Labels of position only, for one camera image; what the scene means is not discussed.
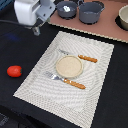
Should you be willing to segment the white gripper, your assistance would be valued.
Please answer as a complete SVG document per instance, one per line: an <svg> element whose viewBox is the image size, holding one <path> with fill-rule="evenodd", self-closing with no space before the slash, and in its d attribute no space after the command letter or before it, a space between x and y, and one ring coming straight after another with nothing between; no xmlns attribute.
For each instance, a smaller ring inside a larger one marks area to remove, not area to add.
<svg viewBox="0 0 128 128"><path fill-rule="evenodd" d="M52 0L15 0L14 9L20 24L33 26L37 19L46 22L55 10ZM40 28L32 28L34 35L40 35Z"/></svg>

